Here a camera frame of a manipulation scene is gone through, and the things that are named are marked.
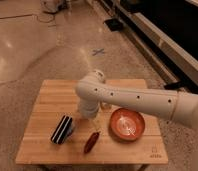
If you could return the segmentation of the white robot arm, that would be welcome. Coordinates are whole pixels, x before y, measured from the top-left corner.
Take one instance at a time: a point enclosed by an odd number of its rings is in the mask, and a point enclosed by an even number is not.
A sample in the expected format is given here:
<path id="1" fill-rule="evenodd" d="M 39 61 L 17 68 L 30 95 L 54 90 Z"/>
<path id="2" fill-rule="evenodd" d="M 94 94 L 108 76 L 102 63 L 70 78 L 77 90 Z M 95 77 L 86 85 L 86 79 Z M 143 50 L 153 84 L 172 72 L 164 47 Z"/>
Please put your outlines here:
<path id="1" fill-rule="evenodd" d="M 183 124 L 196 131 L 198 146 L 198 94 L 182 91 L 121 88 L 104 83 L 105 76 L 94 70 L 79 80 L 75 92 L 79 111 L 94 116 L 98 103 L 105 102 Z"/>

